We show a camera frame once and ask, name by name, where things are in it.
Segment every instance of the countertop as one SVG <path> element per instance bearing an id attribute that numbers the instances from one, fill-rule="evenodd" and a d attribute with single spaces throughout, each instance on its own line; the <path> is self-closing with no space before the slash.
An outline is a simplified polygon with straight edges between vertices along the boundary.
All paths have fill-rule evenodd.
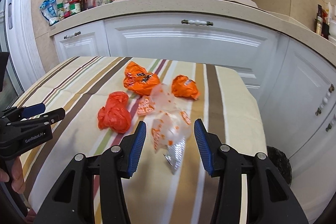
<path id="1" fill-rule="evenodd" d="M 50 27 L 49 36 L 89 22 L 140 13 L 191 12 L 229 17 L 282 32 L 307 45 L 336 67 L 336 44 L 300 26 L 260 9 L 225 0 L 123 0 L 73 15 Z"/>
<path id="2" fill-rule="evenodd" d="M 175 175 L 163 155 L 165 150 L 155 153 L 152 144 L 152 121 L 166 114 L 138 116 L 139 97 L 124 88 L 124 71 L 130 61 L 156 73 L 168 86 L 179 74 L 197 83 L 200 92 L 197 100 L 174 98 L 191 120 L 191 136 L 185 143 L 183 160 Z M 130 129 L 125 134 L 99 130 L 99 109 L 105 105 L 109 93 L 120 90 L 130 96 L 127 104 L 132 118 Z M 20 157 L 26 178 L 24 195 L 35 212 L 77 153 L 99 155 L 119 145 L 123 136 L 134 132 L 139 121 L 147 125 L 141 158 L 132 178 L 122 181 L 128 213 L 134 224 L 163 223 L 169 218 L 174 224 L 191 223 L 195 212 L 197 217 L 199 212 L 200 224 L 210 223 L 219 178 L 211 178 L 203 169 L 193 130 L 196 119 L 201 118 L 209 132 L 240 153 L 253 156 L 258 152 L 267 153 L 257 102 L 238 73 L 228 68 L 148 58 L 73 57 L 36 82 L 15 105 L 34 105 L 41 101 L 46 105 L 46 112 L 63 107 L 66 116 L 52 125 L 52 140 Z M 246 223 L 245 175 L 242 182 L 241 223 Z M 98 205 L 98 177 L 93 185 Z M 95 207 L 95 223 L 101 223 L 100 205 Z"/>

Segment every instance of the blue and white package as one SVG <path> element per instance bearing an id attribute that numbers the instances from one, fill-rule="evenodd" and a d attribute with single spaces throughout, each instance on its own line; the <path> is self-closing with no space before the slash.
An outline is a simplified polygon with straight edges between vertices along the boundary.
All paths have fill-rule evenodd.
<path id="1" fill-rule="evenodd" d="M 44 0 L 40 7 L 40 11 L 44 18 L 48 20 L 50 26 L 58 22 L 56 0 Z"/>

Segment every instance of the silver bolt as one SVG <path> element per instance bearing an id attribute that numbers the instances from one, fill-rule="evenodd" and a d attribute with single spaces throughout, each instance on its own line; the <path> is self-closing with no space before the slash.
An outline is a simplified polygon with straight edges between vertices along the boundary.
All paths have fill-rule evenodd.
<path id="1" fill-rule="evenodd" d="M 115 146 L 112 146 L 112 147 L 111 147 L 111 151 L 114 152 L 114 153 L 119 152 L 120 149 L 121 149 L 121 148 L 120 148 L 119 145 L 115 145 Z"/>
<path id="2" fill-rule="evenodd" d="M 77 155 L 75 156 L 75 160 L 76 160 L 76 161 L 81 161 L 83 158 L 84 158 L 83 154 L 77 154 Z"/>
<path id="3" fill-rule="evenodd" d="M 258 156 L 258 158 L 260 158 L 261 160 L 266 159 L 266 155 L 265 155 L 263 152 L 259 152 L 259 153 L 257 154 L 257 156 Z"/>
<path id="4" fill-rule="evenodd" d="M 228 152 L 230 150 L 230 147 L 226 144 L 223 144 L 220 146 L 220 149 L 223 151 L 223 152 Z"/>

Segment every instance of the tablecloth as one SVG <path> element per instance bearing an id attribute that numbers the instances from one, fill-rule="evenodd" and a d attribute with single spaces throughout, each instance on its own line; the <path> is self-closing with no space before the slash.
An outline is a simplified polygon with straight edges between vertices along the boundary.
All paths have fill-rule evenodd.
<path id="1" fill-rule="evenodd" d="M 256 100 L 239 75 L 215 65 L 128 57 L 73 57 L 48 72 L 15 103 L 29 106 L 43 102 L 46 111 L 63 107 L 65 119 L 52 126 L 53 139 L 21 156 L 26 180 L 25 197 L 37 212 L 49 190 L 77 153 L 101 154 L 122 137 L 132 134 L 139 121 L 147 124 L 147 136 L 137 171 L 122 181 L 132 224 L 210 223 L 218 179 L 203 169 L 194 135 L 187 140 L 183 162 L 175 175 L 167 165 L 164 150 L 154 152 L 150 126 L 153 117 L 136 114 L 139 97 L 132 94 L 128 109 L 132 126 L 125 134 L 99 130 L 98 110 L 109 93 L 123 87 L 124 70 L 130 61 L 157 73 L 171 85 L 177 75 L 197 83 L 198 100 L 177 98 L 192 123 L 201 118 L 208 132 L 219 136 L 240 153 L 266 153 L 265 136 Z M 241 223 L 246 219 L 246 178 L 243 180 Z M 102 223 L 99 177 L 94 178 L 94 209 Z"/>

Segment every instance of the silver foil wrapper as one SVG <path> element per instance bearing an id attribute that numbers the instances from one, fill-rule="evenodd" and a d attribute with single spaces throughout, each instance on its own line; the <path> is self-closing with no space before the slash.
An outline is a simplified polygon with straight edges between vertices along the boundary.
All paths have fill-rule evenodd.
<path id="1" fill-rule="evenodd" d="M 168 145 L 167 152 L 164 154 L 167 161 L 171 165 L 171 171 L 173 174 L 176 173 L 177 169 L 181 165 L 184 148 L 185 139 L 182 139 L 179 143 Z"/>

